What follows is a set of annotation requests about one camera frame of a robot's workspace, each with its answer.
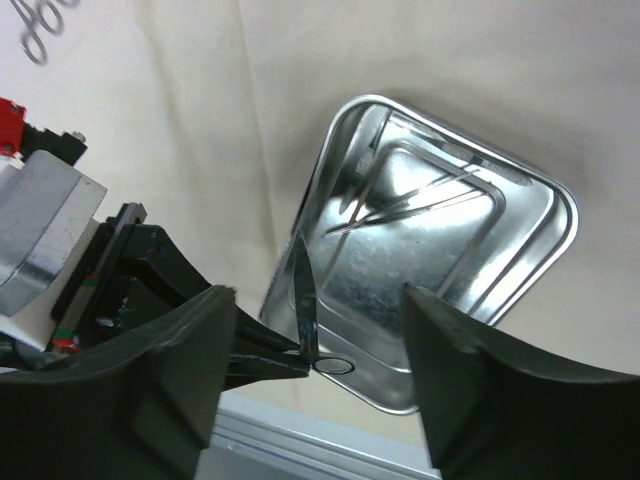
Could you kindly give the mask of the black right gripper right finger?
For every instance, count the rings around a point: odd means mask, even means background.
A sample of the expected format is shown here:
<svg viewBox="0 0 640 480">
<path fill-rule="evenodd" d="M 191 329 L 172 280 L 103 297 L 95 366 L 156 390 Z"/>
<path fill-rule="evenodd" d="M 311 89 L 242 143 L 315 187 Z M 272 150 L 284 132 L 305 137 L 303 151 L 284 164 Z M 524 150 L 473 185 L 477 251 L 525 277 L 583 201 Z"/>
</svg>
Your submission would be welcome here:
<svg viewBox="0 0 640 480">
<path fill-rule="evenodd" d="M 635 479 L 639 379 L 487 326 L 408 285 L 402 327 L 432 466 L 445 479 Z"/>
</svg>

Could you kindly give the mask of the steel surgical forceps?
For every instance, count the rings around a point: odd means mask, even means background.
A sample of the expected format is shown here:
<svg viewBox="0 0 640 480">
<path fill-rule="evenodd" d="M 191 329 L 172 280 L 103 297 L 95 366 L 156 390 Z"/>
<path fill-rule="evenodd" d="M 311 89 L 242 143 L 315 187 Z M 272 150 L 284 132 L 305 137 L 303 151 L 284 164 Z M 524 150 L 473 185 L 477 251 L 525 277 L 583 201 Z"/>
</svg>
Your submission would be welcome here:
<svg viewBox="0 0 640 480">
<path fill-rule="evenodd" d="M 320 351 L 316 282 L 302 236 L 296 238 L 293 247 L 293 291 L 301 358 L 321 374 L 347 375 L 354 372 L 356 365 L 351 359 Z"/>
</svg>

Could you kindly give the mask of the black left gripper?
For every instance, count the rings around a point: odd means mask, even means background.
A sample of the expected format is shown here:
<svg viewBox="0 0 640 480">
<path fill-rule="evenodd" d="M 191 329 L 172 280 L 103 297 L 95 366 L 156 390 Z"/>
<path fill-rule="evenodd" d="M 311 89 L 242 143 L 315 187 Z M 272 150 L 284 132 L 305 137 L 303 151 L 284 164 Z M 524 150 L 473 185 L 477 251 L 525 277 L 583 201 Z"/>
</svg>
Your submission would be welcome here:
<svg viewBox="0 0 640 480">
<path fill-rule="evenodd" d="M 125 203 L 115 217 L 97 225 L 83 255 L 51 310 L 56 324 L 48 350 L 81 350 L 76 330 L 95 308 L 116 262 L 171 308 L 211 287 L 158 225 L 141 224 L 147 211 L 141 203 Z M 277 352 L 299 345 L 267 328 L 238 307 L 240 334 Z"/>
</svg>

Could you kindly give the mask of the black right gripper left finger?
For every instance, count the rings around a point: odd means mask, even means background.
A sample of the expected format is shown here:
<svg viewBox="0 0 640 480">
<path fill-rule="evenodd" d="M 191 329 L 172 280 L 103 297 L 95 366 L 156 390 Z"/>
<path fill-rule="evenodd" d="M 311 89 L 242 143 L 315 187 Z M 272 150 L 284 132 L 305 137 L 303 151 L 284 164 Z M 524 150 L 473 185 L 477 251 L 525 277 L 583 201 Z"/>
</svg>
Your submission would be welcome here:
<svg viewBox="0 0 640 480">
<path fill-rule="evenodd" d="M 191 479 L 212 434 L 236 320 L 213 286 L 38 371 L 1 377 L 5 479 Z"/>
</svg>

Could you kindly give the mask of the stainless steel instrument tray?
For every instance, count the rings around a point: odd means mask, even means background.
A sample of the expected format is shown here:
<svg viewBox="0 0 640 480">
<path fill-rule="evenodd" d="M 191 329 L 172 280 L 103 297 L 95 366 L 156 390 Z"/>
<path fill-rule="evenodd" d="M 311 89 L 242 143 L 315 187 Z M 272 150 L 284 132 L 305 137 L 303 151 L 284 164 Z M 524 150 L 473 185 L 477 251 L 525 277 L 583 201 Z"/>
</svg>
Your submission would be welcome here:
<svg viewBox="0 0 640 480">
<path fill-rule="evenodd" d="M 446 175 L 381 219 L 323 237 Z M 319 343 L 356 369 L 334 382 L 369 405 L 416 410 L 399 325 L 405 284 L 498 323 L 569 248 L 579 207 L 557 180 L 426 112 L 365 94 L 333 117 L 290 237 L 305 239 Z"/>
</svg>

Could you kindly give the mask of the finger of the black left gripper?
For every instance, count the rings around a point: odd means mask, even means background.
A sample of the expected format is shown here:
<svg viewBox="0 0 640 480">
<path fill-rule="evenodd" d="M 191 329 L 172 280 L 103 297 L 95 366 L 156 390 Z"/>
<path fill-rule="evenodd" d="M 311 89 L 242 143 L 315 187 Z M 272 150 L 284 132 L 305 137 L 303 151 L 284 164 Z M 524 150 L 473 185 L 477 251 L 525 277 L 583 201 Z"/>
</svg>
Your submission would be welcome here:
<svg viewBox="0 0 640 480">
<path fill-rule="evenodd" d="M 307 362 L 297 355 L 233 353 L 227 375 L 252 378 L 304 378 L 309 375 Z"/>
</svg>

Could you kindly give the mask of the beige cloth wrap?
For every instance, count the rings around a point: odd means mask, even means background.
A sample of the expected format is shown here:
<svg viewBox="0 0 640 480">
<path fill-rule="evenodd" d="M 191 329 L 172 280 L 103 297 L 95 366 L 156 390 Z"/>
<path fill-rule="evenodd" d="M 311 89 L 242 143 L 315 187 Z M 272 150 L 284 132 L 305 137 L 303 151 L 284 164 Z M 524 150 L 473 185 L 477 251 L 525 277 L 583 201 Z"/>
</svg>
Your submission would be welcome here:
<svg viewBox="0 0 640 480">
<path fill-rule="evenodd" d="M 83 1 L 34 65 L 1 5 L 1 94 L 85 135 L 101 212 L 144 204 L 256 312 L 327 127 L 402 99 L 564 183 L 580 231 L 510 311 L 510 334 L 639 370 L 635 1 Z"/>
</svg>

